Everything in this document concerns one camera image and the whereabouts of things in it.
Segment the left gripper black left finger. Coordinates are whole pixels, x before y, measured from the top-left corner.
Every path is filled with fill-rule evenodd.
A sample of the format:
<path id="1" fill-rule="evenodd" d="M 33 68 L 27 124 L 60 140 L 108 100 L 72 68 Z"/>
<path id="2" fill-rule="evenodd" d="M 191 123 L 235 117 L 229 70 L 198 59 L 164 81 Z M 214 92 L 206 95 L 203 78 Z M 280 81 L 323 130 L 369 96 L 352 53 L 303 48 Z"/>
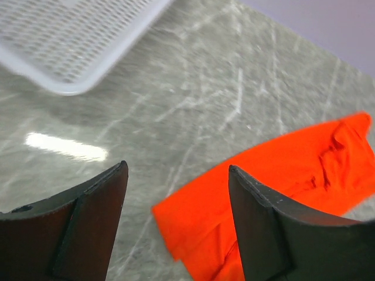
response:
<path id="1" fill-rule="evenodd" d="M 105 280 L 127 183 L 123 161 L 1 214 L 1 279 Z"/>

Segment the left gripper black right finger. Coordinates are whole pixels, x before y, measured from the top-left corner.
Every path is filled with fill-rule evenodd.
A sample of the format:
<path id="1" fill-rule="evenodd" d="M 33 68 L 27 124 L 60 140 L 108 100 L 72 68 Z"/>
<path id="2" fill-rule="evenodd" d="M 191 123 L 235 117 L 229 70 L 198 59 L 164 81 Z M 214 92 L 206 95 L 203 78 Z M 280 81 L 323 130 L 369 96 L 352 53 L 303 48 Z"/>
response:
<path id="1" fill-rule="evenodd" d="M 229 194 L 246 280 L 374 279 L 374 221 L 310 208 L 237 166 Z"/>

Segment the orange t shirt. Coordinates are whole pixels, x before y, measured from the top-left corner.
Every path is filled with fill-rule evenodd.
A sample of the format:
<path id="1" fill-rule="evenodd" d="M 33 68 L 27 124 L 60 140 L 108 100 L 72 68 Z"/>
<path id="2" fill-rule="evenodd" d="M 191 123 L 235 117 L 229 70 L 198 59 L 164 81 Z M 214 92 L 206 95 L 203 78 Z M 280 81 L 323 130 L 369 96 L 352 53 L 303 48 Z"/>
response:
<path id="1" fill-rule="evenodd" d="M 229 198 L 237 165 L 299 203 L 343 215 L 374 194 L 371 116 L 358 112 L 245 150 L 153 206 L 166 248 L 194 280 L 243 280 Z"/>

